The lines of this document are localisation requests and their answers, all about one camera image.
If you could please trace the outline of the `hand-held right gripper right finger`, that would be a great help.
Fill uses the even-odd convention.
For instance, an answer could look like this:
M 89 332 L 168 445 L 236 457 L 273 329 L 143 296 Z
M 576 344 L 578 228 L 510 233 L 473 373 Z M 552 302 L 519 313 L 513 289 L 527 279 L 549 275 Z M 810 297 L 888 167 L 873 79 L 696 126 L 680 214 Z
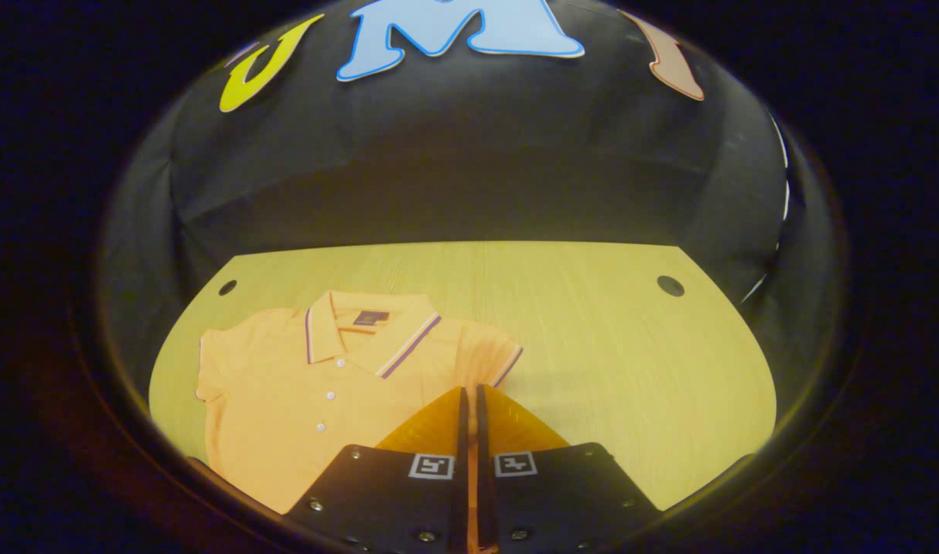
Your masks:
M 661 518 L 599 442 L 570 444 L 494 387 L 477 389 L 477 529 L 497 553 L 616 553 Z

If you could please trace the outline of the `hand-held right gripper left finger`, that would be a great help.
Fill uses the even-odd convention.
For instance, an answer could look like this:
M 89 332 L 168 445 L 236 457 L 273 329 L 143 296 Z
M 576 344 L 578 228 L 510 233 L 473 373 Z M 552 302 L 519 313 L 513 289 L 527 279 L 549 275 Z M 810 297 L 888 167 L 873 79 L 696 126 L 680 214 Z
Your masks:
M 468 401 L 456 387 L 381 448 L 343 446 L 285 518 L 332 553 L 463 553 Z

